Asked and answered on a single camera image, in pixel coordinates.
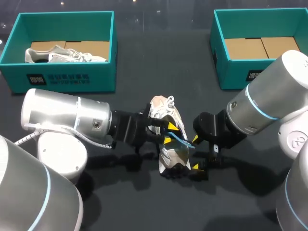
black table surface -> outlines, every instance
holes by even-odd
[[[118,32],[115,93],[80,94],[108,102],[112,109],[137,112],[155,95],[175,97],[189,139],[203,111],[217,113],[238,91],[218,85],[209,47],[214,9],[306,6],[281,0],[2,0],[3,45],[19,12],[114,10]],[[23,95],[12,95],[0,76],[0,134],[12,141],[27,135],[20,126]],[[84,231],[280,230],[275,198],[292,161],[278,145],[279,123],[248,137],[224,155],[230,162],[209,172],[208,181],[168,180],[159,175],[152,144],[113,151],[87,145],[89,160],[80,184]],[[34,141],[22,146],[36,153]],[[206,143],[190,152],[202,160]]]

teal box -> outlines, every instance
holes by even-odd
[[[243,89],[249,74],[261,72],[275,59],[231,59],[225,39],[294,37],[308,55],[306,8],[214,10],[210,46],[223,90]]]
[[[108,41],[108,61],[26,64],[25,51],[33,41]],[[111,92],[116,89],[116,57],[114,12],[20,13],[0,57],[0,71],[14,93],[30,88]]]

cardboard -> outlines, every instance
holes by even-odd
[[[260,38],[230,38],[225,39],[231,59],[267,59]]]
[[[300,51],[293,37],[261,38],[270,59],[277,59],[289,50]]]
[[[65,49],[74,49],[81,53],[90,53],[108,60],[109,42],[106,41],[81,41],[66,42]]]
[[[50,41],[50,42],[32,42],[31,49],[36,51],[49,51],[55,45],[59,45],[60,47],[65,47],[65,41]]]

robot logo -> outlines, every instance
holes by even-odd
[[[293,131],[288,135],[288,144],[294,150],[299,152],[308,137],[305,133],[301,131]]]
[[[306,142],[306,139],[304,137],[297,137],[295,140],[292,141],[292,147],[295,148],[299,145],[302,145],[302,143],[304,142]]]

shoe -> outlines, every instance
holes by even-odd
[[[90,53],[81,53],[73,49],[64,49],[55,45],[49,51],[35,51],[31,48],[26,50],[26,63],[66,63],[66,62],[106,62],[107,60],[94,56]]]
[[[151,100],[149,116],[152,118],[165,119],[175,125],[182,133],[183,138],[187,140],[184,124],[181,116],[174,106],[174,97],[155,96]],[[159,127],[150,126],[149,130],[153,133],[160,134]],[[178,141],[172,141],[164,145],[158,158],[159,173],[163,175],[181,174],[184,169],[191,170],[188,159],[188,147]]]

